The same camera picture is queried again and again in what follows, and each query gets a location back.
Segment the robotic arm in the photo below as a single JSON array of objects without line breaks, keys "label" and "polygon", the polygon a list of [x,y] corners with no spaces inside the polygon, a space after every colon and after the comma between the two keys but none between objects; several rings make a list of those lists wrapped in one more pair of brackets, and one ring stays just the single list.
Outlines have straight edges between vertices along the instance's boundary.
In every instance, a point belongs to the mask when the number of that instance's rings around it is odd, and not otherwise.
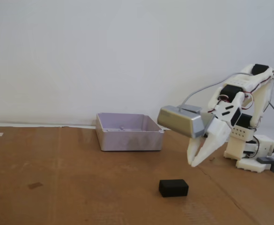
[{"label": "robotic arm", "polygon": [[[236,159],[238,168],[261,172],[267,166],[256,159],[272,155],[274,141],[254,132],[270,103],[273,85],[274,69],[251,64],[216,90],[207,113],[189,105],[181,107],[182,110],[166,106],[160,111],[158,123],[191,138],[187,149],[191,166],[200,164],[229,137],[224,157]],[[253,116],[243,113],[252,106]]]}]

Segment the cardboard surface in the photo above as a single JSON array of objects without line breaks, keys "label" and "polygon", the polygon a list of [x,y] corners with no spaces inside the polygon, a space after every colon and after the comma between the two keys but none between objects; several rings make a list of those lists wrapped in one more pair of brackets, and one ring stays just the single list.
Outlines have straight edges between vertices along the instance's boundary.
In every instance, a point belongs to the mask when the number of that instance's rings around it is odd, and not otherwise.
[{"label": "cardboard surface", "polygon": [[[0,133],[0,225],[274,225],[274,174],[237,169],[224,148],[192,168],[172,131],[160,152],[102,152],[93,129]],[[162,198],[166,179],[188,196]]]}]

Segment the white wall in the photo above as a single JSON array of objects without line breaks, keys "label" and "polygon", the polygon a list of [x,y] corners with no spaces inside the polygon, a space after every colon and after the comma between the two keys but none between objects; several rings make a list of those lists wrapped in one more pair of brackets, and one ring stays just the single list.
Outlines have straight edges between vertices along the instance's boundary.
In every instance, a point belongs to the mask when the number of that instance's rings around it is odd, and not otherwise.
[{"label": "white wall", "polygon": [[249,63],[274,67],[274,0],[0,0],[0,121],[156,119]]}]

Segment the open box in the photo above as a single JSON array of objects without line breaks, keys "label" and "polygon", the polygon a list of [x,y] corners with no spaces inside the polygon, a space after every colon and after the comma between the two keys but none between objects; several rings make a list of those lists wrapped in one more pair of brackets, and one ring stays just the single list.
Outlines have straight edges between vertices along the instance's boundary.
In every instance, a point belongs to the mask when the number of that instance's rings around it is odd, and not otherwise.
[{"label": "open box", "polygon": [[102,151],[156,151],[164,131],[147,115],[98,113],[96,133]]}]

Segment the white robotic arm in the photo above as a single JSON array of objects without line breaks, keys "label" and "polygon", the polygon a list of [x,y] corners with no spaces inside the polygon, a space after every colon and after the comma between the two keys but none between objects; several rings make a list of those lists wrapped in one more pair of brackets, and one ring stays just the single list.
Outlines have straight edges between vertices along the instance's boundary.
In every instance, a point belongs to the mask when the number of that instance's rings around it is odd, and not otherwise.
[{"label": "white robotic arm", "polygon": [[[209,101],[208,113],[214,116],[205,130],[206,139],[199,151],[198,148],[204,140],[203,135],[190,136],[187,156],[191,166],[200,164],[229,137],[224,157],[236,159],[238,168],[256,172],[267,169],[265,164],[260,164],[256,159],[272,155],[274,141],[264,135],[254,135],[254,132],[271,100],[274,69],[260,64],[250,64],[241,73],[227,79]],[[242,113],[251,106],[254,106],[253,116]],[[177,116],[179,112],[175,113],[176,117],[181,118],[181,115]],[[165,119],[162,114],[163,108],[158,122],[161,121],[161,125],[169,124],[163,123]],[[182,130],[175,129],[175,126],[169,128],[178,132]]]}]

